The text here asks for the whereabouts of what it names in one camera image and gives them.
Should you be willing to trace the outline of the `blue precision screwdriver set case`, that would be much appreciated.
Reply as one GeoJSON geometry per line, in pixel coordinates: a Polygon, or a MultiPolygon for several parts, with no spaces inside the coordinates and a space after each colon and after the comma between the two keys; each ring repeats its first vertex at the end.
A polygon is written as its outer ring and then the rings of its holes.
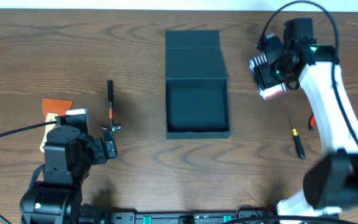
{"type": "Polygon", "coordinates": [[[287,92],[284,81],[277,77],[265,54],[252,57],[249,60],[249,67],[263,100],[271,100],[287,92]]]}

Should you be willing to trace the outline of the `black yellow screwdriver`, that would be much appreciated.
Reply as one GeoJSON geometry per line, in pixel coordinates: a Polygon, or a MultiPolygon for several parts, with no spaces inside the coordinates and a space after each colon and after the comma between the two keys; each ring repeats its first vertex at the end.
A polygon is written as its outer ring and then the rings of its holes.
{"type": "Polygon", "coordinates": [[[301,139],[298,135],[298,132],[297,132],[296,128],[294,127],[291,115],[289,115],[289,119],[290,119],[290,123],[291,123],[292,136],[293,136],[293,141],[295,144],[295,150],[296,150],[297,156],[300,159],[304,159],[306,157],[305,150],[303,149],[301,139]]]}

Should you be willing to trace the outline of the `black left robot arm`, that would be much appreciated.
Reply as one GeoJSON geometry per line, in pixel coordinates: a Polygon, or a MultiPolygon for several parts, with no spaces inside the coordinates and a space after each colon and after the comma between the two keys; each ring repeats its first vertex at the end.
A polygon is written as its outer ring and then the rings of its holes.
{"type": "Polygon", "coordinates": [[[92,166],[117,157],[114,133],[88,133],[85,114],[58,116],[47,133],[45,163],[34,170],[21,199],[21,223],[109,223],[109,212],[83,204],[82,185],[92,166]]]}

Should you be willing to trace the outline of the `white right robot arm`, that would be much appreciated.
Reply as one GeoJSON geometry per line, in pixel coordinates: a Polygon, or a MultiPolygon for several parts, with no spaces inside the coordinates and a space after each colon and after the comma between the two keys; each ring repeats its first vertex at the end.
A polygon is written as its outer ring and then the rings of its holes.
{"type": "Polygon", "coordinates": [[[319,129],[322,159],[303,188],[277,203],[279,215],[320,216],[358,207],[358,120],[331,45],[319,45],[310,18],[286,21],[284,37],[266,35],[249,61],[265,100],[301,88],[319,129]]]}

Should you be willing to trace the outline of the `small claw hammer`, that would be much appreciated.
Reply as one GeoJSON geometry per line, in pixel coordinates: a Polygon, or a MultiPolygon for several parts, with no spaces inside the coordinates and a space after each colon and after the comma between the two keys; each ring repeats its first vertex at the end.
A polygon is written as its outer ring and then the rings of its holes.
{"type": "Polygon", "coordinates": [[[114,124],[114,89],[113,89],[113,81],[107,81],[108,86],[108,102],[109,102],[109,127],[102,126],[101,128],[105,130],[109,130],[111,132],[115,132],[121,129],[120,124],[114,124]]]}

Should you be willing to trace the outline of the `black open gift box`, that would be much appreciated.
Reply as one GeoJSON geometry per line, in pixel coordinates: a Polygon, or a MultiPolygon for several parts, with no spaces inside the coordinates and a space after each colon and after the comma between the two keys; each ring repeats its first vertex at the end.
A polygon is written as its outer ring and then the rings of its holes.
{"type": "Polygon", "coordinates": [[[228,75],[218,30],[165,33],[167,139],[231,135],[228,75]]]}

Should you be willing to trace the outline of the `red handled pliers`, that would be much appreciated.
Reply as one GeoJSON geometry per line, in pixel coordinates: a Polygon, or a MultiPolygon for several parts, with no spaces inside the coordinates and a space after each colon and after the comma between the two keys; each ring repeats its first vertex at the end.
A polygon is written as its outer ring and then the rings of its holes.
{"type": "Polygon", "coordinates": [[[315,117],[314,114],[312,113],[308,121],[308,129],[312,131],[314,130],[314,126],[315,126],[315,117]]]}

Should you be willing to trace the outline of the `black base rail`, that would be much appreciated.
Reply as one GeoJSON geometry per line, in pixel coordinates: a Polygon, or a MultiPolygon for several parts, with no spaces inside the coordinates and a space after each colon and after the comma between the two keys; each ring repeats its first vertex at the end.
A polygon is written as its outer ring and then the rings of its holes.
{"type": "Polygon", "coordinates": [[[275,212],[270,210],[253,210],[245,208],[239,212],[235,211],[209,211],[204,213],[134,213],[134,212],[112,212],[109,214],[111,224],[218,224],[231,220],[247,217],[273,216],[275,212]]]}

